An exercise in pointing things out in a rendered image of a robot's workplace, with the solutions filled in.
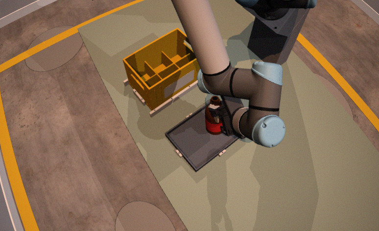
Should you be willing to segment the orange divided crate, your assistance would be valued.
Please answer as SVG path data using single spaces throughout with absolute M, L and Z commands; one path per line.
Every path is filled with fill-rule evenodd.
M 123 59 L 129 85 L 150 110 L 197 81 L 200 66 L 184 40 L 169 32 Z

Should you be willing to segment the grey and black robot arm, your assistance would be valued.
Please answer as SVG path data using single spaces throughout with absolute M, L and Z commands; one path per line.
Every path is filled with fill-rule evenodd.
M 231 66 L 223 39 L 209 0 L 171 0 L 194 55 L 200 66 L 197 85 L 200 91 L 220 95 L 231 118 L 241 99 L 249 107 L 239 109 L 233 117 L 233 128 L 254 143 L 274 147 L 285 136 L 285 125 L 279 118 L 283 68 L 279 64 L 254 62 L 251 69 Z M 261 18 L 274 21 L 290 8 L 314 8 L 317 0 L 235 0 L 253 9 Z

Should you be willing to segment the brown bottle with red label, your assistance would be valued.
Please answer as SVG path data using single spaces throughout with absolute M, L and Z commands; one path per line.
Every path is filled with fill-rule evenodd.
M 210 99 L 210 104 L 215 105 L 215 106 L 222 106 L 220 104 L 220 99 L 219 99 L 218 96 L 212 96 L 211 99 Z M 211 113 L 209 111 L 208 106 L 205 109 L 206 130 L 207 130 L 208 133 L 210 133 L 212 135 L 219 135 L 219 134 L 222 133 L 220 126 L 223 126 L 221 118 L 219 118 L 219 123 L 216 123 L 216 121 L 214 119 L 214 116 L 211 115 Z

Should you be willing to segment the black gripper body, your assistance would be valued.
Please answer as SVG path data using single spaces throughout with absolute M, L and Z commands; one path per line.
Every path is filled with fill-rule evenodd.
M 231 136 L 231 135 L 235 135 L 235 136 L 237 136 L 238 138 L 240 138 L 240 139 L 244 139 L 244 138 L 246 138 L 246 137 L 244 137 L 244 136 L 242 136 L 241 134 L 239 134 L 239 133 L 237 133 L 234 129 L 233 129 L 233 117 L 234 117 L 234 115 L 235 115 L 235 113 L 239 110 L 239 109 L 241 109 L 241 108 L 243 108 L 243 107 L 239 107 L 239 108 L 237 108 L 236 110 L 234 110 L 234 112 L 232 113 L 232 115 L 231 115 L 231 120 L 230 120 L 230 117 L 229 117 L 229 115 L 228 115 L 228 113 L 227 113 L 227 110 L 226 110 L 226 108 L 225 108 L 225 106 L 224 105 L 222 105 L 222 106 L 220 106 L 220 107 L 218 107 L 217 108 L 217 110 L 219 111 L 219 117 L 221 117 L 221 121 L 222 121 L 222 125 L 224 125 L 224 126 L 220 126 L 220 128 L 221 128 L 221 132 L 223 133 L 223 134 L 225 134 L 225 135 L 227 135 L 227 136 Z M 231 122 L 231 123 L 230 123 Z M 232 126 L 232 127 L 231 127 Z M 224 131 L 226 132 L 223 132 L 223 129 L 224 129 Z

